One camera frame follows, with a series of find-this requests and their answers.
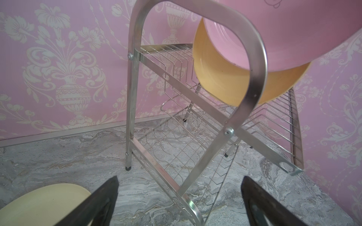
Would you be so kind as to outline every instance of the yellow plate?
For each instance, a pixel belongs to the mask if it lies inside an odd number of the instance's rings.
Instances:
[[[193,57],[197,78],[208,92],[228,105],[239,106],[249,84],[249,71],[225,60],[212,45],[203,19],[194,39]],[[302,66],[269,72],[259,104],[268,102],[287,92],[303,76],[310,63]]]
[[[0,225],[53,226],[90,194],[75,184],[53,184],[36,189],[2,208]]]

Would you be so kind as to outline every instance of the baseboard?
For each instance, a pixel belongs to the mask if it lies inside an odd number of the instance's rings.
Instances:
[[[144,118],[136,119],[135,123],[144,122],[144,121],[152,121],[152,120],[163,119],[163,118],[168,118],[168,117],[169,117],[168,114],[144,117]],[[12,138],[12,139],[7,139],[7,140],[0,140],[0,148],[6,147],[6,146],[17,145],[17,144],[29,143],[29,142],[33,142],[33,141],[47,140],[47,139],[52,139],[52,138],[57,138],[57,137],[64,137],[64,136],[74,135],[74,134],[78,134],[78,133],[96,131],[96,130],[100,130],[100,129],[108,129],[108,128],[113,128],[113,127],[118,127],[118,126],[123,126],[123,125],[126,125],[126,121],[117,121],[114,123],[92,125],[92,126],[87,126],[87,127],[77,128],[77,129],[67,129],[67,130],[50,132],[50,133],[42,133],[42,134],[37,134],[37,135],[18,137],[18,138]]]

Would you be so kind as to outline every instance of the wire rack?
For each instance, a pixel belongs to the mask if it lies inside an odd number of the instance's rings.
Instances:
[[[170,114],[170,118],[139,139],[179,186],[216,136],[214,129],[201,121],[198,115],[190,113],[185,120],[185,112],[181,110],[177,114]],[[204,222],[215,205],[237,149],[238,144],[226,144],[186,192],[201,212]],[[162,183],[159,176],[155,175],[155,179]]]
[[[233,24],[229,28],[240,36],[239,27],[243,27],[246,36],[250,36],[243,43],[254,69],[239,107],[225,104],[199,83],[194,74],[192,44],[141,46],[143,22],[157,2],[160,1],[138,0],[130,21],[126,170],[131,169],[133,154],[180,212],[193,224],[202,226],[216,203],[241,140],[286,173],[302,172],[298,107],[293,89],[256,106],[266,79],[264,46],[246,18],[214,1],[171,0],[219,23]],[[230,21],[231,17],[238,23]],[[133,132],[139,63],[162,78],[161,92],[169,100],[160,110],[169,118],[136,138]]]

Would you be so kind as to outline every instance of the wall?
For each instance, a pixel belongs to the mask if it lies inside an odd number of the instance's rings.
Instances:
[[[126,119],[134,3],[0,3],[0,139]],[[142,44],[192,43],[199,20],[188,10],[161,3],[147,17]],[[159,105],[167,96],[162,84],[141,66],[137,118],[163,113]]]
[[[126,118],[135,0],[2,1],[0,139]],[[153,8],[143,44],[190,43],[200,17]],[[362,224],[362,31],[315,60],[295,86],[307,174]],[[161,114],[161,80],[141,66],[137,117]]]
[[[307,174],[362,225],[362,30],[295,86]]]

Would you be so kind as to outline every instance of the black object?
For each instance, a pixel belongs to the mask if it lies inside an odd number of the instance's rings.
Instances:
[[[248,176],[241,184],[241,194],[250,226],[269,226],[264,216],[273,225],[307,226]]]
[[[109,226],[118,196],[116,176],[107,180],[70,214],[54,226]]]

